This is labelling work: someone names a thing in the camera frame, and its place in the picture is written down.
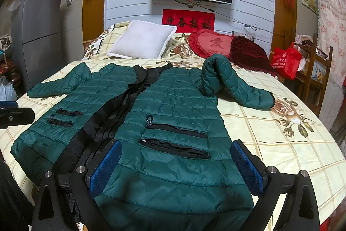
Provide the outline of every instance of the wooden chair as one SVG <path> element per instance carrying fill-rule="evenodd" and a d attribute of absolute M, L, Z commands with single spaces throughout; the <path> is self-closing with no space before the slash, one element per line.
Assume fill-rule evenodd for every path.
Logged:
<path fill-rule="evenodd" d="M 301 49 L 305 50 L 308 54 L 310 54 L 310 62 L 307 74 L 304 75 L 302 72 L 297 72 L 295 76 L 295 82 L 299 83 L 298 93 L 296 94 L 318 117 L 322 108 L 323 98 L 327 88 L 330 66 L 332 64 L 333 47 L 330 47 L 328 60 L 326 61 L 316 54 L 317 35 L 315 33 L 312 46 L 306 46 L 302 44 L 295 45 L 299 46 Z M 311 78 L 315 61 L 318 61 L 319 63 L 321 63 L 321 65 L 326 67 L 326 75 L 322 82 L 318 82 Z M 308 103 L 310 89 L 314 91 L 312 103 Z"/>

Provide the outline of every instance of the red plastic bag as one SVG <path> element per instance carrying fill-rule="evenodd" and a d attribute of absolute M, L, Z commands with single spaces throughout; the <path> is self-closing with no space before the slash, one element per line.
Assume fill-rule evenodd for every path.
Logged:
<path fill-rule="evenodd" d="M 272 60 L 274 70 L 285 79 L 294 79 L 302 55 L 293 48 L 293 43 L 286 50 L 275 48 Z"/>

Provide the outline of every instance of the white plastic bag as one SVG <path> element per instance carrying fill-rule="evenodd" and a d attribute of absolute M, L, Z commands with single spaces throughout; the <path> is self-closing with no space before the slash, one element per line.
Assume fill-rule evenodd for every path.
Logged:
<path fill-rule="evenodd" d="M 17 94 L 13 84 L 7 81 L 5 76 L 0 78 L 0 101 L 16 101 Z"/>
<path fill-rule="evenodd" d="M 301 48 L 300 48 L 299 46 L 294 45 L 293 48 L 294 48 L 295 50 L 297 50 L 299 53 L 301 53 L 301 52 L 300 52 L 300 49 L 301 49 Z M 305 60 L 304 56 L 302 55 L 302 58 L 301 58 L 301 60 L 300 60 L 300 62 L 299 62 L 298 71 L 303 70 L 304 67 L 305 67 L 305 64 L 306 64 L 306 60 Z"/>

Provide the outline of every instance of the electrical wire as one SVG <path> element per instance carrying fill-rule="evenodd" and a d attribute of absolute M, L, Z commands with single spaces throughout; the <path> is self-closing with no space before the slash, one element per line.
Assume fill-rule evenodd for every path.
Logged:
<path fill-rule="evenodd" d="M 174 0 L 174 1 L 175 1 L 175 2 L 178 2 L 178 3 L 180 3 L 180 4 L 187 5 L 189 8 L 193 8 L 195 5 L 197 5 L 198 3 L 202 2 L 202 0 L 200 0 L 200 1 L 197 2 L 197 3 L 193 3 L 193 2 L 191 2 L 191 1 L 188 0 L 189 2 L 192 3 L 192 6 L 191 6 L 191 5 L 187 4 L 187 3 L 179 2 L 179 1 L 177 1 L 177 0 Z"/>
<path fill-rule="evenodd" d="M 232 19 L 233 21 L 235 21 L 235 22 L 237 22 L 237 23 L 239 23 L 239 24 L 244 25 L 245 28 L 252 28 L 254 31 L 261 30 L 261 31 L 266 31 L 266 32 L 268 32 L 268 33 L 271 33 L 271 34 L 273 34 L 273 36 L 280 36 L 280 37 L 283 37 L 283 38 L 285 37 L 285 36 L 283 36 L 283 35 L 281 35 L 281 34 L 273 33 L 273 32 L 268 31 L 268 30 L 266 30 L 266 29 L 258 28 L 258 27 L 256 27 L 256 24 L 253 25 L 253 26 L 252 26 L 252 25 L 248 25 L 248 24 L 245 24 L 245 23 L 243 23 L 243 22 L 241 22 L 241 21 L 238 21 L 237 19 L 234 19 L 234 18 L 232 18 L 232 17 L 230 17 L 230 16 L 227 16 L 227 15 L 224 15 L 224 14 L 222 14 L 222 13 L 216 12 L 216 11 L 213 10 L 213 9 L 209 9 L 209 8 L 203 7 L 203 6 L 199 5 L 199 3 L 202 2 L 202 0 L 199 1 L 199 2 L 197 2 L 197 3 L 193 3 L 193 2 L 190 1 L 190 0 L 187 0 L 187 1 L 190 2 L 193 6 L 191 7 L 191 6 L 188 5 L 187 3 L 183 3 L 183 2 L 178 2 L 178 3 L 180 3 L 180 4 L 185 4 L 185 5 L 187 5 L 189 8 L 193 8 L 194 6 L 201 7 L 201 8 L 203 8 L 203 9 L 209 10 L 210 12 L 214 12 L 214 13 L 219 14 L 219 15 L 221 15 L 221 16 L 224 16 L 224 17 L 227 17 L 227 18 L 229 18 L 229 19 Z"/>

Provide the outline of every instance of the metal bolt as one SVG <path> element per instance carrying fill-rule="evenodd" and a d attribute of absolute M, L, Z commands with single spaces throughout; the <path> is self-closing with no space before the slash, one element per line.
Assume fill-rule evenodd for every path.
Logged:
<path fill-rule="evenodd" d="M 45 176 L 45 178 L 49 178 L 49 177 L 51 177 L 53 175 L 53 173 L 49 170 L 49 171 L 47 171 L 45 174 L 44 174 L 44 176 Z"/>
<path fill-rule="evenodd" d="M 268 167 L 268 171 L 270 172 L 270 173 L 276 173 L 277 172 L 277 169 L 276 169 L 276 167 L 274 167 L 274 166 L 269 166 Z"/>
<path fill-rule="evenodd" d="M 76 171 L 77 171 L 77 173 L 83 173 L 85 171 L 85 166 L 81 165 L 81 166 L 77 167 Z"/>
<path fill-rule="evenodd" d="M 306 170 L 302 170 L 300 173 L 301 173 L 304 177 L 308 177 L 308 176 L 309 176 L 309 174 L 308 174 L 308 172 L 307 172 Z"/>

